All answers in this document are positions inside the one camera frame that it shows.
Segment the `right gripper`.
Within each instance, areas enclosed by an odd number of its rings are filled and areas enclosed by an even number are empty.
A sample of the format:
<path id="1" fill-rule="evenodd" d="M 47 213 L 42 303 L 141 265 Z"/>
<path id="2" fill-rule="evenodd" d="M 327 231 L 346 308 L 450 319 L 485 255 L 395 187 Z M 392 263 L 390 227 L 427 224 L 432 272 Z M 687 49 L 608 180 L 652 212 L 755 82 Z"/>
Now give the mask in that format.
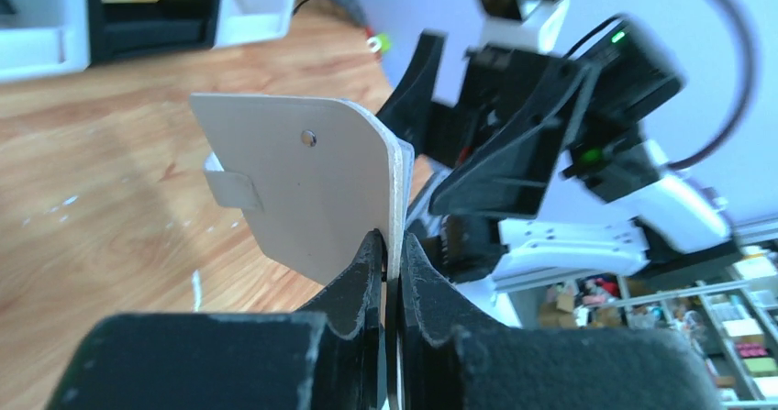
<path id="1" fill-rule="evenodd" d="M 433 215 L 534 218 L 596 84 L 596 65 L 523 50 L 470 54 L 458 103 L 434 99 L 445 37 L 425 31 L 378 118 L 450 168 Z"/>

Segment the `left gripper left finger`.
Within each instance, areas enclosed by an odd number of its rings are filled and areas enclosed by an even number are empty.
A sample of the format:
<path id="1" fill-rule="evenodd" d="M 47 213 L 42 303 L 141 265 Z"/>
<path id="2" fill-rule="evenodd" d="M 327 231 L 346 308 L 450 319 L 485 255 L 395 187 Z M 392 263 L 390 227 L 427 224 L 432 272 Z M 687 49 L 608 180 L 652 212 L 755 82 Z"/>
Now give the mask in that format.
<path id="1" fill-rule="evenodd" d="M 50 409 L 378 409 L 386 248 L 367 233 L 352 263 L 291 313 L 125 313 L 99 321 Z"/>

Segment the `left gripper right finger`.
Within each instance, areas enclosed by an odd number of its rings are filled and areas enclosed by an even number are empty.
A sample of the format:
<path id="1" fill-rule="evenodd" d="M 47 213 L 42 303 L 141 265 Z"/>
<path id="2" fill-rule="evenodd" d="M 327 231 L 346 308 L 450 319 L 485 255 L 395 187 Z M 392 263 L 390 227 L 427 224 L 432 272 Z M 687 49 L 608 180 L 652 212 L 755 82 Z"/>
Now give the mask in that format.
<path id="1" fill-rule="evenodd" d="M 466 299 L 406 234 L 398 312 L 407 409 L 718 409 L 705 364 L 669 330 L 523 329 Z"/>

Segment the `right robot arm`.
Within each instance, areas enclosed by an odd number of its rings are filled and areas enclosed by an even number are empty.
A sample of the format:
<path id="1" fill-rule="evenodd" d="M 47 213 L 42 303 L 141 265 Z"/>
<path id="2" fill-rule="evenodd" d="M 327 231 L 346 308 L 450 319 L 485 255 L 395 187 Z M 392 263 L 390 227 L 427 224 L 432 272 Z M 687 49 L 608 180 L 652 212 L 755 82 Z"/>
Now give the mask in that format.
<path id="1" fill-rule="evenodd" d="M 613 17 L 564 55 L 470 50 L 454 105 L 433 98 L 445 39 L 422 33 L 379 116 L 438 171 L 408 230 L 454 283 L 614 273 L 671 287 L 737 261 L 733 226 L 643 129 L 684 87 Z"/>

